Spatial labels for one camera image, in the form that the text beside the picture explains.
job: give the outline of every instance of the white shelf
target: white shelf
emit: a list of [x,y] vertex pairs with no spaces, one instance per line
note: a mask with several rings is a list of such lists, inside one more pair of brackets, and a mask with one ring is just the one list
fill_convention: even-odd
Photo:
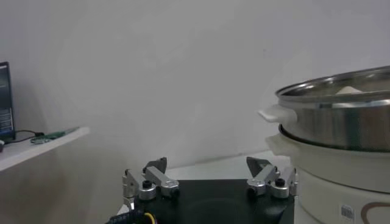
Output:
[[40,145],[33,145],[29,140],[5,145],[3,151],[0,153],[0,171],[76,140],[87,135],[89,132],[90,129],[88,127],[80,127],[76,131],[61,138]]

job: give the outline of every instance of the black surface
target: black surface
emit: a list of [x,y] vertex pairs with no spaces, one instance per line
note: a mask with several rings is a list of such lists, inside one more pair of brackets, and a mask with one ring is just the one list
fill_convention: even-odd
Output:
[[293,224],[294,199],[278,199],[268,193],[251,200],[246,180],[181,180],[176,200],[161,197],[135,201],[136,209],[154,214],[158,224],[278,224],[283,211],[292,205],[281,224]]

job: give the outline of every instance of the metal bracket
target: metal bracket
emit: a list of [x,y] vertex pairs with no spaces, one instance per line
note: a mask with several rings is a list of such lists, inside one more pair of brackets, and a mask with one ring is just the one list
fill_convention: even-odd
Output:
[[126,170],[122,177],[124,204],[131,209],[134,198],[152,200],[156,197],[156,185],[145,179],[142,174]]
[[247,180],[247,193],[250,197],[257,197],[266,193],[266,186],[278,178],[280,172],[277,167],[268,164],[255,177]]
[[146,168],[145,178],[155,183],[157,186],[160,186],[161,194],[165,197],[177,198],[180,194],[179,182],[168,178],[154,166]]
[[288,198],[297,195],[297,172],[293,167],[287,167],[278,179],[271,183],[271,194],[276,198]]

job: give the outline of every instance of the sticker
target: sticker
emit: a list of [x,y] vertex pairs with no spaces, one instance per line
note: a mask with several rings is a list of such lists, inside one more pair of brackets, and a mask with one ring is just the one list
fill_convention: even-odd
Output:
[[340,205],[340,219],[342,224],[355,224],[355,210],[349,205]]

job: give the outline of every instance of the pot handle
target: pot handle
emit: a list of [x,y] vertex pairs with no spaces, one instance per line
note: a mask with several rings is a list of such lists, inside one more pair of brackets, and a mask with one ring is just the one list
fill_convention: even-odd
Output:
[[280,133],[267,137],[265,140],[275,156],[291,156],[299,151],[295,144],[285,139]]
[[264,120],[270,123],[279,123],[286,125],[298,121],[297,113],[289,108],[282,107],[278,104],[272,105],[267,109],[258,112]]

